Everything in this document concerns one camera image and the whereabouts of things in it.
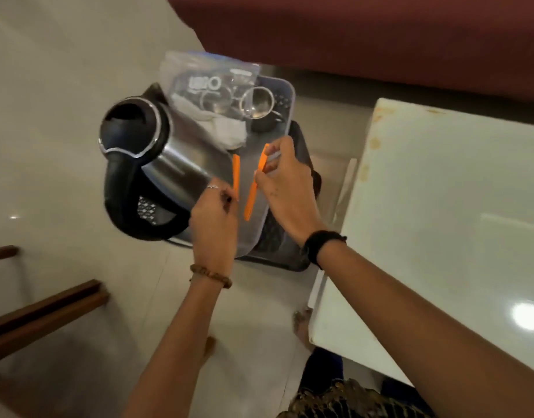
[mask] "forearm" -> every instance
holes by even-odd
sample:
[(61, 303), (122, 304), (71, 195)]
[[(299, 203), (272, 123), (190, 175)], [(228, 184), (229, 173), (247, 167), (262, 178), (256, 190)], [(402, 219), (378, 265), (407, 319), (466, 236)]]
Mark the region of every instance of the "forearm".
[(186, 418), (222, 283), (195, 276), (149, 365), (131, 393), (124, 418)]
[(438, 416), (534, 416), (533, 370), (344, 243), (318, 262)]

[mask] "red fabric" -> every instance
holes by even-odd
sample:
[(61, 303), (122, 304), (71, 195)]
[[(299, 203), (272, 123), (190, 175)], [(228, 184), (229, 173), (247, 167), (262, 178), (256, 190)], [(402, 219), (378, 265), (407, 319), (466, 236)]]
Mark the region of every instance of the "red fabric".
[(534, 0), (169, 0), (208, 52), (534, 100)]

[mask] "person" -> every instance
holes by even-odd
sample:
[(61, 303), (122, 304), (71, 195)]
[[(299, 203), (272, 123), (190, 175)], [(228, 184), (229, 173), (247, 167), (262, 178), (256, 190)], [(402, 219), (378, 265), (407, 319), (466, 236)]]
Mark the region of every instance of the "person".
[[(272, 143), (267, 154), (278, 151), (278, 158), (257, 172), (255, 180), (278, 223), (303, 246), (327, 227), (316, 206), (311, 170), (296, 159), (289, 136)], [(213, 179), (193, 208), (190, 225), (198, 272), (133, 389), (124, 418), (188, 416), (206, 345), (212, 345), (207, 331), (213, 309), (232, 271), (237, 211), (236, 194), (218, 179)], [(534, 417), (531, 368), (446, 315), (344, 241), (328, 240), (316, 260), (437, 416)], [(306, 322), (307, 313), (295, 316), (296, 332), (307, 342)], [(340, 357), (314, 349), (302, 378), (305, 387), (280, 417), (423, 416), (414, 407), (343, 380), (341, 370)]]

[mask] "electric kettle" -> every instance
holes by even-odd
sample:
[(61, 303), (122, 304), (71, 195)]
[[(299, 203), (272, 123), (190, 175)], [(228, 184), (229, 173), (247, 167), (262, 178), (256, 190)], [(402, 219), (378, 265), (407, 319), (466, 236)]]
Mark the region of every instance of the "electric kettle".
[[(177, 235), (187, 228), (189, 211), (211, 178), (232, 184), (231, 156), (196, 122), (170, 109), (156, 83), (108, 110), (99, 147), (108, 161), (106, 212), (119, 230), (138, 239)], [(162, 224), (141, 218), (140, 198), (174, 216)]]

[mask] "black bracelet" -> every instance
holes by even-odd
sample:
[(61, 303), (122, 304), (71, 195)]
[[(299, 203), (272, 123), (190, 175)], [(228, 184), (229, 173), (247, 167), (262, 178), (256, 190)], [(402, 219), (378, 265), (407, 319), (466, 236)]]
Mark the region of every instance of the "black bracelet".
[(312, 233), (310, 237), (305, 241), (304, 247), (302, 248), (302, 253), (307, 255), (307, 258), (315, 264), (320, 269), (323, 269), (317, 262), (317, 255), (323, 245), (325, 245), (330, 240), (340, 240), (346, 243), (346, 236), (342, 236), (337, 232), (330, 232), (328, 230), (320, 230), (318, 232)]

